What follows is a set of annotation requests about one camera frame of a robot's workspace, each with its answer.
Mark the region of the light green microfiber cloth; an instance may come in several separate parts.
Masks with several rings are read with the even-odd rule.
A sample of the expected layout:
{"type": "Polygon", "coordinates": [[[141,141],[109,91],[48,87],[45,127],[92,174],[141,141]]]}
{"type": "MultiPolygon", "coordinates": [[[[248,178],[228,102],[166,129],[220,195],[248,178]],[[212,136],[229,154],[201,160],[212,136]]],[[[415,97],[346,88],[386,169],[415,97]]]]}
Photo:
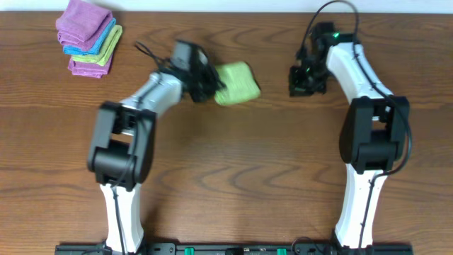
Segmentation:
{"type": "Polygon", "coordinates": [[[214,100],[221,106],[230,106],[256,99],[260,88],[246,62],[233,62],[215,67],[223,89],[216,92],[214,100]]]}

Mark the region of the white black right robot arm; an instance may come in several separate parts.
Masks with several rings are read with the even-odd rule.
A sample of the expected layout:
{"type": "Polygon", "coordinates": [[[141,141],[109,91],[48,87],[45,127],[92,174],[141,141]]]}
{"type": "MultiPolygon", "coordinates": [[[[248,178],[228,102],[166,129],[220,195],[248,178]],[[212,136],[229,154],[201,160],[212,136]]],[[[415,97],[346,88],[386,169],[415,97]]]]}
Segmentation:
{"type": "Polygon", "coordinates": [[[332,22],[310,31],[311,46],[302,45],[289,69],[289,94],[324,94],[327,81],[339,83],[349,108],[340,131],[339,152],[347,183],[343,208],[333,231],[338,254],[378,251],[372,225],[379,194],[394,162],[405,159],[409,147],[410,104],[379,80],[353,33],[340,33],[332,22]]]}

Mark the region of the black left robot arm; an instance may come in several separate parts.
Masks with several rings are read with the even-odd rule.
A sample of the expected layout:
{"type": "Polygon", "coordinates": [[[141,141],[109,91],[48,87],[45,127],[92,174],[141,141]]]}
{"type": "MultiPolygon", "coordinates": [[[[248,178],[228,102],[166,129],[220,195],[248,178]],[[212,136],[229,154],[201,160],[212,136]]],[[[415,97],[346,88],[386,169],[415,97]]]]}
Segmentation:
{"type": "Polygon", "coordinates": [[[225,87],[200,45],[177,40],[167,58],[142,42],[134,46],[153,59],[156,70],[131,96],[99,106],[88,152],[87,167],[103,192],[108,219],[108,236],[96,250],[100,254],[144,249],[140,196],[154,158],[158,119],[184,94],[204,103],[225,87]]]}

